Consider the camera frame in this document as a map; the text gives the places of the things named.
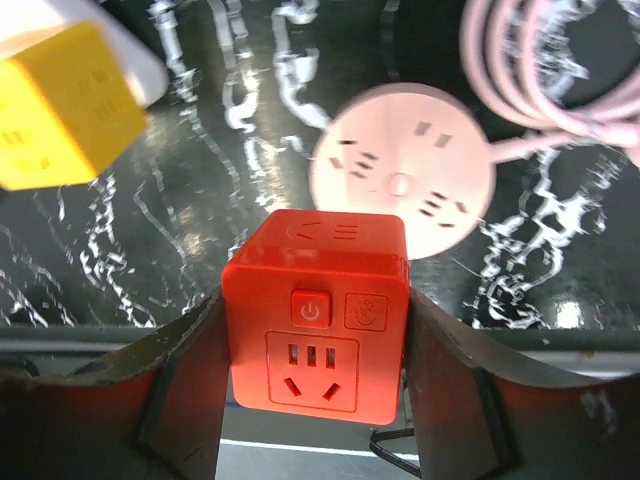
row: yellow cube socket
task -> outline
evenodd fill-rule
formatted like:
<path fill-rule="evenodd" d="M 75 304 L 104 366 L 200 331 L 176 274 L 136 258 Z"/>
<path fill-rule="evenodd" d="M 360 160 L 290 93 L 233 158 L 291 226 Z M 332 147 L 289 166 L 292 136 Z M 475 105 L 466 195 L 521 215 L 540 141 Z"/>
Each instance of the yellow cube socket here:
<path fill-rule="evenodd" d="M 0 185 L 86 183 L 144 130 L 116 60 L 90 22 L 0 43 Z"/>

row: power symbol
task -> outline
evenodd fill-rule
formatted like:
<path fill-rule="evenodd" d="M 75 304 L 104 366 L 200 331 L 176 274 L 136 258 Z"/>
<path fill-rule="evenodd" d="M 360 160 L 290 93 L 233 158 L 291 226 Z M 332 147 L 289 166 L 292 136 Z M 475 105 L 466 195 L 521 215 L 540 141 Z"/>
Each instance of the power symbol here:
<path fill-rule="evenodd" d="M 313 303 L 309 303 L 300 309 L 300 315 L 302 315 L 302 318 L 305 320 L 316 320 L 320 316 L 320 309 Z"/>

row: white strip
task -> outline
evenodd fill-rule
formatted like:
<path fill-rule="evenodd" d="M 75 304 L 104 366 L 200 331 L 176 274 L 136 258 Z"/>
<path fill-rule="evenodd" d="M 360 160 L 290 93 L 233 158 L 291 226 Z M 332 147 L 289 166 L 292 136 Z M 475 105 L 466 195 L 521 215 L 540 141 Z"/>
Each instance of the white strip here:
<path fill-rule="evenodd" d="M 220 439 L 220 445 L 234 445 L 236 447 L 253 447 L 253 448 L 269 448 L 271 450 L 289 450 L 296 452 L 311 452 L 311 453 L 327 453 L 329 455 L 350 455 L 353 457 L 375 457 L 373 452 L 367 452 L 363 450 L 342 450 L 337 448 L 320 448 L 320 447 L 303 447 L 300 445 L 278 445 L 275 443 L 257 443 L 257 442 L 242 442 L 240 440 L 229 440 L 226 438 Z M 418 455 L 409 453 L 394 453 L 395 456 L 402 460 L 408 460 L 410 462 L 418 462 Z"/>

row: black holder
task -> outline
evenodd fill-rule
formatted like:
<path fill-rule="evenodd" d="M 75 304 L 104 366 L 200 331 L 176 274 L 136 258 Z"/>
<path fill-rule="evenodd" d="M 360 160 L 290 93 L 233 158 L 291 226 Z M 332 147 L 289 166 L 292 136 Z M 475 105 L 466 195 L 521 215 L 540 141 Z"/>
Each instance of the black holder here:
<path fill-rule="evenodd" d="M 538 362 L 417 291 L 406 362 L 422 478 L 640 478 L 640 375 Z"/>
<path fill-rule="evenodd" d="M 0 372 L 0 478 L 212 479 L 228 375 L 219 291 L 75 375 Z"/>
<path fill-rule="evenodd" d="M 75 374 L 0 372 L 0 478 L 214 478 L 229 363 L 218 290 Z M 417 291 L 406 364 L 422 478 L 640 476 L 639 375 L 532 360 Z"/>

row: electrical outlet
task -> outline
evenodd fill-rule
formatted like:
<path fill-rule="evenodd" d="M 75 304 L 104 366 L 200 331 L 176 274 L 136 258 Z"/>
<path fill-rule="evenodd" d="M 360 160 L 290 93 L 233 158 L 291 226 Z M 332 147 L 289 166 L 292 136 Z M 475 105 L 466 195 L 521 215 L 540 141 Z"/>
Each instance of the electrical outlet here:
<path fill-rule="evenodd" d="M 356 340 L 269 332 L 267 358 L 271 401 L 345 412 L 356 410 Z"/>
<path fill-rule="evenodd" d="M 0 184 L 93 180 L 145 128 L 99 27 L 89 22 L 0 42 Z"/>
<path fill-rule="evenodd" d="M 409 301 L 397 217 L 278 210 L 225 267 L 222 291 L 238 403 L 393 421 Z"/>
<path fill-rule="evenodd" d="M 335 118 L 313 159 L 316 207 L 397 215 L 410 259 L 463 240 L 494 191 L 482 130 L 459 101 L 424 85 L 395 83 L 363 93 Z"/>

